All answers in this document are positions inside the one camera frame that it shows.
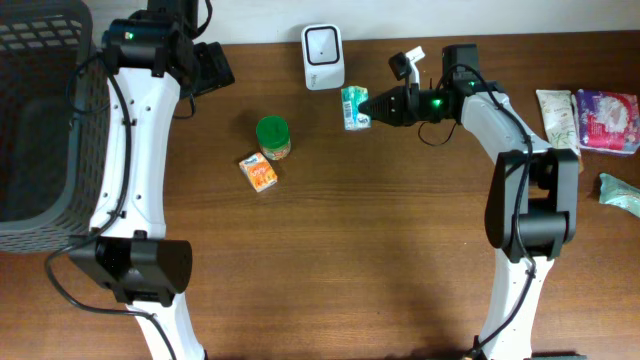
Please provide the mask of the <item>white barcode scanner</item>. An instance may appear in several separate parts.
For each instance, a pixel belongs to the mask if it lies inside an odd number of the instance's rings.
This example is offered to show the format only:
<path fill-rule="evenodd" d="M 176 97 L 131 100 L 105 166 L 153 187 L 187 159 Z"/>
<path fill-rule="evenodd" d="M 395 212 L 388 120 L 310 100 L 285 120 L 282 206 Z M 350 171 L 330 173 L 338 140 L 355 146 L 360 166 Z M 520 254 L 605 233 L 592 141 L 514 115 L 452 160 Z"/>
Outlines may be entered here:
<path fill-rule="evenodd" d="M 306 87 L 311 91 L 340 88 L 345 59 L 340 29 L 334 24 L 308 25 L 301 31 Z"/>

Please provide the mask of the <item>grey plastic mesh basket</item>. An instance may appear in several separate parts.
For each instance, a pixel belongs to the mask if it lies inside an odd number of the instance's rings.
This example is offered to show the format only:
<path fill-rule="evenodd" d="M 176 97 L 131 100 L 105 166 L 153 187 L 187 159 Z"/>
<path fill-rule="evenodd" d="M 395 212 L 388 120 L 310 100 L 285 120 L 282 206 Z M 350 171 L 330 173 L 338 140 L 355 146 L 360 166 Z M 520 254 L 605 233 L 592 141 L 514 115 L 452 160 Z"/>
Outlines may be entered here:
<path fill-rule="evenodd" d="M 87 232 L 109 132 L 106 75 L 81 1 L 1 4 L 1 249 Z"/>

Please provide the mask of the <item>red purple pad package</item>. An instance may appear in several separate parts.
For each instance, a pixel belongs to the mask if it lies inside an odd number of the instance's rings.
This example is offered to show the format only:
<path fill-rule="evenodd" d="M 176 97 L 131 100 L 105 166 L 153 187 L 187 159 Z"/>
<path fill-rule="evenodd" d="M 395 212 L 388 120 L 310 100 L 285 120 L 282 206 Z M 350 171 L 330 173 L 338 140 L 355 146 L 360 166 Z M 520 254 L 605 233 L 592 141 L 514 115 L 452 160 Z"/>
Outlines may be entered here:
<path fill-rule="evenodd" d="M 581 149 L 619 156 L 639 150 L 636 95 L 579 89 L 572 104 Z"/>

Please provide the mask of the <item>orange tissue pack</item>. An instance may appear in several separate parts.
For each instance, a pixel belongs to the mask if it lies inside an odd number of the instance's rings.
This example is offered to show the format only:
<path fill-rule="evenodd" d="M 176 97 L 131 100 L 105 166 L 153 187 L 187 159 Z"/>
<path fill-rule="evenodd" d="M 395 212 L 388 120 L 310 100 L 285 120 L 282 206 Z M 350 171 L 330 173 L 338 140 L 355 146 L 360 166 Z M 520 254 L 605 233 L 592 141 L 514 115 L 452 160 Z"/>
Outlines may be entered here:
<path fill-rule="evenodd" d="M 275 170 L 262 153 L 255 153 L 242 160 L 239 167 L 256 192 L 262 192 L 278 181 Z"/>

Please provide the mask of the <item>white cream tube gold cap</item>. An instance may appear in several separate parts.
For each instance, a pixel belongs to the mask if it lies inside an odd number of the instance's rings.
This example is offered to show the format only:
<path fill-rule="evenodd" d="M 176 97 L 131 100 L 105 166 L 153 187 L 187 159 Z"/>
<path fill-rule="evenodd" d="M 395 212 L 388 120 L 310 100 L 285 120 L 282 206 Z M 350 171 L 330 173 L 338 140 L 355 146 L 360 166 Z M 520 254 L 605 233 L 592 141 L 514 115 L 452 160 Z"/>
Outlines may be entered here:
<path fill-rule="evenodd" d="M 578 157 L 579 172 L 584 171 L 578 129 L 569 90 L 537 90 L 548 142 L 557 149 L 571 149 Z"/>

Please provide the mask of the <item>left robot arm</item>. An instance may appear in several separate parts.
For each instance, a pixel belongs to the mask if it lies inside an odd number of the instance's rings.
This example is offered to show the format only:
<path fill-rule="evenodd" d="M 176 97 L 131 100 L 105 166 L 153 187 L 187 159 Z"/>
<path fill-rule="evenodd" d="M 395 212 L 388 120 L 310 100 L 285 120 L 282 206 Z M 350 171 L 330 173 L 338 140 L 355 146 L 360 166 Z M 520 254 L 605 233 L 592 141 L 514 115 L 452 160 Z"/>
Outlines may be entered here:
<path fill-rule="evenodd" d="M 186 301 L 192 247 L 166 237 L 163 187 L 175 109 L 233 84 L 199 2 L 150 1 L 105 31 L 93 60 L 108 81 L 106 162 L 89 232 L 64 248 L 70 260 L 124 304 L 155 359 L 204 359 Z"/>

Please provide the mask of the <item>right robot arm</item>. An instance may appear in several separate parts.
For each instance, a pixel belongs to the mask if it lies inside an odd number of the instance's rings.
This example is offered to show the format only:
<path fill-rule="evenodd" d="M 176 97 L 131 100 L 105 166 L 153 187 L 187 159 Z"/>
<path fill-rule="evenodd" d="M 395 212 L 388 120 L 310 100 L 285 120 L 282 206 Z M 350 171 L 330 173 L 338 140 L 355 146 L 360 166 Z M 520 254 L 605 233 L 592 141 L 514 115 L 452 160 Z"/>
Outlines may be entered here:
<path fill-rule="evenodd" d="M 494 164 L 484 215 L 495 250 L 487 318 L 466 359 L 530 359 L 542 288 L 576 233 L 579 160 L 542 140 L 516 113 L 504 87 L 485 79 L 474 44 L 442 50 L 435 86 L 420 86 L 421 48 L 399 52 L 389 66 L 399 86 L 370 98 L 360 113 L 394 127 L 452 119 L 472 134 Z"/>

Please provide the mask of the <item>teal tissue pack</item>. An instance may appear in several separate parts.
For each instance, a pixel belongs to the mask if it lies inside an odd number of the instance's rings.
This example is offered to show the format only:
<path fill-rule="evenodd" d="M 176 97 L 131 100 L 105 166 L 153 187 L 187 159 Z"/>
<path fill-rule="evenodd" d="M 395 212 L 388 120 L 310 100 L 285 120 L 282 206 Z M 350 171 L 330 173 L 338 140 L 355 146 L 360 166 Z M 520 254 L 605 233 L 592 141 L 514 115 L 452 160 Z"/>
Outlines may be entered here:
<path fill-rule="evenodd" d="M 371 118 L 359 111 L 359 105 L 368 100 L 368 90 L 360 86 L 349 86 L 341 90 L 344 128 L 358 131 L 371 127 Z"/>

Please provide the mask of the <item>mint green wipes packet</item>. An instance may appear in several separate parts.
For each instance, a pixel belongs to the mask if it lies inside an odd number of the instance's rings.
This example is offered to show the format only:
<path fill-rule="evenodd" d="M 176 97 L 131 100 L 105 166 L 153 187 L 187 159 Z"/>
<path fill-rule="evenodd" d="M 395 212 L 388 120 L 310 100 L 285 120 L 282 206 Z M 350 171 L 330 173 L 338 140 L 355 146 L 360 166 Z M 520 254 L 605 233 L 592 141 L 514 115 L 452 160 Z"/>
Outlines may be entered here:
<path fill-rule="evenodd" d="M 599 175 L 601 181 L 599 203 L 621 208 L 636 217 L 640 216 L 638 188 L 607 173 Z"/>

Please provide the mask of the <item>green lid glass jar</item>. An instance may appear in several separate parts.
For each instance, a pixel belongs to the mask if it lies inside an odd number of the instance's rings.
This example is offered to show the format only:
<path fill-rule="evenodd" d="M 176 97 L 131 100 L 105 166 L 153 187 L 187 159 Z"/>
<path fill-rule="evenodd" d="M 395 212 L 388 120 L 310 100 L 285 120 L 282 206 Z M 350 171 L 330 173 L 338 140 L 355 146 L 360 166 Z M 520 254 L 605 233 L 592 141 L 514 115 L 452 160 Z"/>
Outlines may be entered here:
<path fill-rule="evenodd" d="M 270 160 L 283 159 L 291 150 L 289 127 L 280 116 L 262 118 L 256 126 L 256 136 L 262 153 Z"/>

